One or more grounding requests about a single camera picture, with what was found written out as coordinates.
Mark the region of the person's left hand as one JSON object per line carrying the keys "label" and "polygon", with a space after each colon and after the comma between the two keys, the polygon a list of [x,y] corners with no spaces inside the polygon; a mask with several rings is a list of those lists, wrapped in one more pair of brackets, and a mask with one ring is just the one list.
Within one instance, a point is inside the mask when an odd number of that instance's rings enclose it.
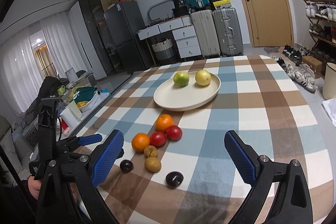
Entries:
{"label": "person's left hand", "polygon": [[33,176],[30,176],[27,180],[27,185],[28,185],[30,194],[33,196],[34,199],[38,200],[39,193],[40,193],[41,186],[42,186],[41,180],[35,180]]}

